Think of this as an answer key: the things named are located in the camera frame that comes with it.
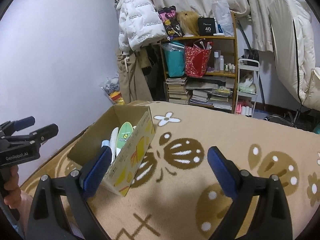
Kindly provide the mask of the person's left hand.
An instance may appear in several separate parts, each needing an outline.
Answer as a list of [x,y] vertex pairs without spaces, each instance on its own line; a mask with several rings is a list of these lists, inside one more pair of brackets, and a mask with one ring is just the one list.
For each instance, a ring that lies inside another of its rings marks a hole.
[[4,203],[11,209],[18,209],[22,201],[18,181],[18,166],[12,166],[9,180],[4,184],[4,189],[8,191],[8,195],[4,197]]

